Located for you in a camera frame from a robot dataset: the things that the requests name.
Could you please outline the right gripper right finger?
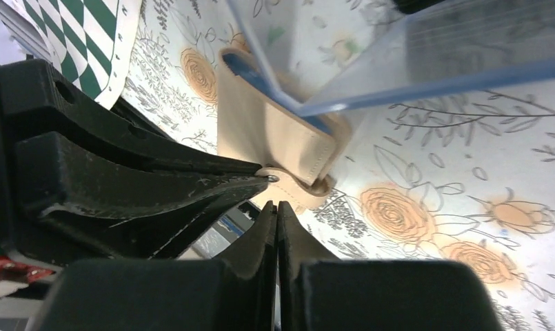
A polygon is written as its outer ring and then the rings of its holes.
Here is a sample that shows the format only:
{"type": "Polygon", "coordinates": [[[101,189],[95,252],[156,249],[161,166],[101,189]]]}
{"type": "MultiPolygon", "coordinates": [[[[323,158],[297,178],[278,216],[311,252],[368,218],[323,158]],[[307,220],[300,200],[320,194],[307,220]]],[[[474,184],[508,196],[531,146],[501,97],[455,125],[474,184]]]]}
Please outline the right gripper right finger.
{"type": "Polygon", "coordinates": [[[489,295],[463,263],[342,260],[276,209],[283,330],[500,330],[489,295]]]}

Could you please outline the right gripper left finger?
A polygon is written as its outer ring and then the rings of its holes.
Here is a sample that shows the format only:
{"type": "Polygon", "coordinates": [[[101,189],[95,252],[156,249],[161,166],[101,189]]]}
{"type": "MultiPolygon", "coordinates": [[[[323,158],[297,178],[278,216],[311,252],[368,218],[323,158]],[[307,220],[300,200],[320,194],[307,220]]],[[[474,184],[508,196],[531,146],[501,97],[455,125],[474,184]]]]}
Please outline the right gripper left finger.
{"type": "Polygon", "coordinates": [[[276,215],[211,259],[88,259],[51,286],[29,330],[273,330],[276,215]]]}

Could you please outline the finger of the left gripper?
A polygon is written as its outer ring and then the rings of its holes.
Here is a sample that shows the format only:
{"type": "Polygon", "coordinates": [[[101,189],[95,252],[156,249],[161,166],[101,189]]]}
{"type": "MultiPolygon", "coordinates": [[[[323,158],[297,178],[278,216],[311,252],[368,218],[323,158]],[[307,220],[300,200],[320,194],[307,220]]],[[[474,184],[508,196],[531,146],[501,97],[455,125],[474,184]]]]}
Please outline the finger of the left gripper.
{"type": "Polygon", "coordinates": [[[0,108],[2,122],[17,141],[56,132],[89,152],[137,170],[255,174],[261,168],[138,128],[39,59],[0,66],[0,108]]]}
{"type": "Polygon", "coordinates": [[[176,258],[268,186],[251,174],[128,168],[56,132],[16,143],[14,156],[26,219],[87,254],[110,258],[176,258]]]}

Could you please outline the tan card holder wallet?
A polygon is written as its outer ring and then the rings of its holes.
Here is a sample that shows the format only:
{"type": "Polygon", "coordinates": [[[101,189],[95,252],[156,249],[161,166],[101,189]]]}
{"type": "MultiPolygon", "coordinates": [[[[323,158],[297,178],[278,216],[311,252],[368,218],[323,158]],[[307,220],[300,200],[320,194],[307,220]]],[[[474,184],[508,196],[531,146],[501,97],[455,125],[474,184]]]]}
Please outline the tan card holder wallet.
{"type": "Polygon", "coordinates": [[[260,177],[275,177],[250,200],[287,201],[296,214],[321,206],[334,188],[329,171],[352,136],[337,114],[317,117],[324,129],[296,116],[247,81],[256,72],[252,55],[239,48],[219,51],[216,68],[217,152],[257,163],[260,177]]]}

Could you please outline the clear acrylic card box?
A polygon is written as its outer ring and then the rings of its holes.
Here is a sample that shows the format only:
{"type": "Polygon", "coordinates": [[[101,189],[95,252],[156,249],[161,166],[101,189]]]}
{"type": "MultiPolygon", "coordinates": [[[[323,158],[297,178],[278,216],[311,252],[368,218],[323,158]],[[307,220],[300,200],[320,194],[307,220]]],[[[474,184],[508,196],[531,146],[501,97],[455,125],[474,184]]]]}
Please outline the clear acrylic card box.
{"type": "Polygon", "coordinates": [[[229,1],[302,117],[555,78],[555,1],[229,1]]]}

